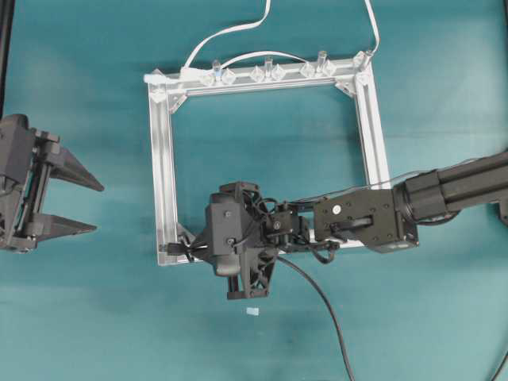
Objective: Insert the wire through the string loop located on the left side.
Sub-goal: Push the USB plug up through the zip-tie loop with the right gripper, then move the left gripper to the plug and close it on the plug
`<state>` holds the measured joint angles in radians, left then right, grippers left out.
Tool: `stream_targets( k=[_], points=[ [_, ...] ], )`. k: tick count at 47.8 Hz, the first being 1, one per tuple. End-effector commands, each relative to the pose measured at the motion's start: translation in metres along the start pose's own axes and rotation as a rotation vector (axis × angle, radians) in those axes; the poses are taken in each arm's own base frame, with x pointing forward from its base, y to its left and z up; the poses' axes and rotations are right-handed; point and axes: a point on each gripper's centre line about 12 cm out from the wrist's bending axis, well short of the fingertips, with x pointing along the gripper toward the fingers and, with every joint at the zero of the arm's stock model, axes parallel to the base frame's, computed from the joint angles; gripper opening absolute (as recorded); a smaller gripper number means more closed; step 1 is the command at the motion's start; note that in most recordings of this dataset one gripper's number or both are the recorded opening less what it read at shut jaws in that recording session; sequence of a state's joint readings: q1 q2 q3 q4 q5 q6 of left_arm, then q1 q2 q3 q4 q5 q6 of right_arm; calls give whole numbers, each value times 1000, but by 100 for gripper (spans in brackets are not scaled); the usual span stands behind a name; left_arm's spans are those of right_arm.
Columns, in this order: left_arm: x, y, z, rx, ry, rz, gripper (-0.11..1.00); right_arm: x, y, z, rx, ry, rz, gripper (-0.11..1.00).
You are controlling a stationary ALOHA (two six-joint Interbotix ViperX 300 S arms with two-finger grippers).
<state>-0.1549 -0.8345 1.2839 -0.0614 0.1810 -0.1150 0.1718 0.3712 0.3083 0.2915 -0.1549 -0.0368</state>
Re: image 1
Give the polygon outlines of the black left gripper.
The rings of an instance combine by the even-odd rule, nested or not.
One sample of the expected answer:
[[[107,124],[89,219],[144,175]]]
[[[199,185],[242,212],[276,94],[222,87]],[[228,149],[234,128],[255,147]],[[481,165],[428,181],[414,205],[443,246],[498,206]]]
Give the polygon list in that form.
[[[25,253],[41,241],[91,233],[80,221],[44,214],[49,178],[95,191],[104,186],[67,149],[59,137],[29,126],[24,114],[1,120],[1,249]]]

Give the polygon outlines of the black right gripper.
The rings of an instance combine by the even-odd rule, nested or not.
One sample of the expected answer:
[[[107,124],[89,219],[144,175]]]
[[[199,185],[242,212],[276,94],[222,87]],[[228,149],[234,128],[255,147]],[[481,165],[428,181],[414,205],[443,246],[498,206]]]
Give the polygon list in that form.
[[[264,236],[267,211],[260,206],[260,188],[236,182],[219,187],[206,207],[206,226],[187,248],[206,254],[217,277],[227,280],[228,298],[264,298],[278,251]]]

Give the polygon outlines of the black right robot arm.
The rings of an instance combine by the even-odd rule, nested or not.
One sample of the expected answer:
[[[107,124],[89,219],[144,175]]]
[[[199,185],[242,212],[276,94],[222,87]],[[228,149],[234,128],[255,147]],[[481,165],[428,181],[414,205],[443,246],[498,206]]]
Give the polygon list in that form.
[[[311,252],[327,264],[347,241],[387,253],[418,245],[418,227],[440,225],[462,210],[507,198],[507,155],[499,153],[415,175],[385,189],[365,186],[277,202],[252,183],[230,183],[210,196],[206,226],[180,248],[228,281],[230,299],[269,293],[281,252]]]

